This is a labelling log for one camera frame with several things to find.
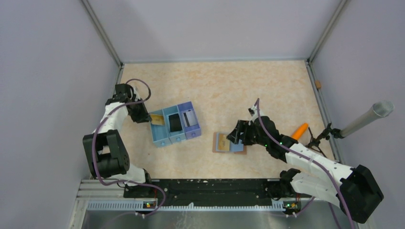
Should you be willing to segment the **light blue card box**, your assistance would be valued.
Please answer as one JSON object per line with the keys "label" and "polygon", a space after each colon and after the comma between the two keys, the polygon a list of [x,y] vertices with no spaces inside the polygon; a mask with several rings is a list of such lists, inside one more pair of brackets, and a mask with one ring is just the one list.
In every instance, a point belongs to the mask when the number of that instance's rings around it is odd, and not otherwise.
{"label": "light blue card box", "polygon": [[[159,114],[164,116],[163,110],[157,110],[151,112],[150,114]],[[152,141],[156,147],[166,147],[172,144],[171,140],[169,139],[169,133],[166,125],[153,125],[150,123],[150,129]]]}

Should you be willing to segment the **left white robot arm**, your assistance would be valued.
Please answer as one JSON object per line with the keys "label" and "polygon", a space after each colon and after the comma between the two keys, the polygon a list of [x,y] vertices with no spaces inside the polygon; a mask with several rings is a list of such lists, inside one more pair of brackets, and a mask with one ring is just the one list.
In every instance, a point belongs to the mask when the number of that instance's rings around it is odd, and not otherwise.
{"label": "left white robot arm", "polygon": [[153,192],[150,175],[145,169],[131,164],[119,133],[127,117],[137,124],[151,122],[137,89],[121,83],[115,86],[115,93],[107,100],[97,128],[83,137],[87,163],[92,177],[101,183],[111,178],[116,183],[135,186],[141,197],[148,197]]}

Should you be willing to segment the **black credit card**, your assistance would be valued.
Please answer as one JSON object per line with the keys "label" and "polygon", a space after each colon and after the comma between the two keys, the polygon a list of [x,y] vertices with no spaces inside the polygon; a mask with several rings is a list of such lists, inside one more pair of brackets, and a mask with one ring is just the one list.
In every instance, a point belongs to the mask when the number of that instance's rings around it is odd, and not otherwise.
{"label": "black credit card", "polygon": [[181,118],[178,113],[169,115],[168,119],[169,119],[169,128],[170,128],[171,133],[182,131]]}

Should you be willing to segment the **purple blue card box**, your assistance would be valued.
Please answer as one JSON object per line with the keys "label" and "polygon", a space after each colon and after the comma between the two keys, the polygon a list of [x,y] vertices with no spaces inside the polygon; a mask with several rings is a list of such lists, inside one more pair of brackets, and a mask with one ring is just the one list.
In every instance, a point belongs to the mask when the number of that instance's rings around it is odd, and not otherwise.
{"label": "purple blue card box", "polygon": [[192,102],[185,102],[177,105],[180,118],[183,124],[186,139],[192,139],[201,135],[201,127],[199,125],[196,112]]}

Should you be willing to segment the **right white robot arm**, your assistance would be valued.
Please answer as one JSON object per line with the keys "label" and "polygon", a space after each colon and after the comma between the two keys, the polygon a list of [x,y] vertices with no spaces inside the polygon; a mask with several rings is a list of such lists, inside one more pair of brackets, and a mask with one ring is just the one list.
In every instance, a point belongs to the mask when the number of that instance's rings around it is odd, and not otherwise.
{"label": "right white robot arm", "polygon": [[332,161],[298,140],[280,134],[268,116],[256,106],[249,109],[250,120],[238,120],[227,135],[232,143],[261,145],[274,158],[293,167],[280,174],[280,191],[287,197],[310,195],[339,207],[351,220],[364,224],[384,195],[370,169]]}

